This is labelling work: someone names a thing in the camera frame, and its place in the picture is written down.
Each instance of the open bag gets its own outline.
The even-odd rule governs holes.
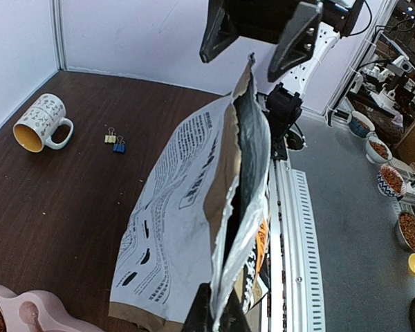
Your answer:
[[[110,316],[180,332],[210,283],[216,331],[232,291],[243,312],[267,293],[270,132],[253,62],[230,95],[179,124],[152,169],[120,244]]]

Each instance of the wooden table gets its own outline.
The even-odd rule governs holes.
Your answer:
[[[32,154],[12,125],[42,94],[66,105],[75,133],[60,151]],[[216,95],[159,83],[59,72],[0,130],[0,284],[56,294],[74,317],[107,332],[118,247],[154,163],[181,120]],[[108,127],[126,154],[104,144]]]

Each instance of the white wall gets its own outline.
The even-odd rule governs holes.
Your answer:
[[[57,71],[49,3],[0,0],[0,127]]]
[[[379,0],[368,0],[375,14]],[[208,0],[63,0],[66,64],[73,71],[145,78],[225,94],[255,52],[259,91],[273,87],[266,73],[275,46],[239,38],[213,62],[203,64],[199,48]],[[364,9],[356,29],[369,20]],[[342,40],[318,69],[304,101],[318,113],[355,56],[362,36]]]

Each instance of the white mug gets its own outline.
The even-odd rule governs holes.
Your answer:
[[[59,150],[71,139],[74,131],[74,124],[65,116],[63,102],[56,95],[45,93],[14,124],[14,137],[22,147],[31,152],[40,152],[45,145]],[[69,133],[63,142],[55,143],[51,135],[61,125],[67,125],[70,128]]]

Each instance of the pink feeder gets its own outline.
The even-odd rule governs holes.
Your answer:
[[[0,311],[7,332],[104,332],[71,317],[58,297],[43,290],[17,296],[0,285]]]

